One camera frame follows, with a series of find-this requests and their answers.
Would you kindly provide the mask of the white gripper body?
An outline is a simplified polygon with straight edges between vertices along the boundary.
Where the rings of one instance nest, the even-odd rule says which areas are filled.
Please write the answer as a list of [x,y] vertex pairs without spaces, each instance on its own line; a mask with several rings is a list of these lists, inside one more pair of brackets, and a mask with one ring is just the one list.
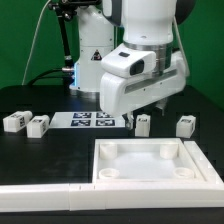
[[101,61],[105,70],[100,83],[100,108],[117,117],[182,91],[189,75],[181,51],[171,56],[171,65],[154,76],[156,53],[120,44]]

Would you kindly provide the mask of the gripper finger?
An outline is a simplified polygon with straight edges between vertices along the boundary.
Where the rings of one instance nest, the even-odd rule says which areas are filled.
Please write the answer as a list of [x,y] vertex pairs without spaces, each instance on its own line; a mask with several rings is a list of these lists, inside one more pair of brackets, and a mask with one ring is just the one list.
[[161,114],[165,113],[165,108],[167,105],[167,99],[164,98],[156,103],[156,107],[161,111]]
[[123,115],[123,118],[125,120],[125,127],[128,130],[132,130],[133,126],[134,126],[134,117],[133,117],[133,113],[132,112],[128,112],[126,114]]

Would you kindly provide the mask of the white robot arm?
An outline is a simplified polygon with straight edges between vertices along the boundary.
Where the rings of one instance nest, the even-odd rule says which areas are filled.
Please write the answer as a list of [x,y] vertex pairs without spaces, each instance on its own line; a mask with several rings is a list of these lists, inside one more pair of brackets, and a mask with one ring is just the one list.
[[80,56],[73,91],[133,127],[133,112],[183,90],[189,67],[177,25],[196,0],[93,0],[78,4]]

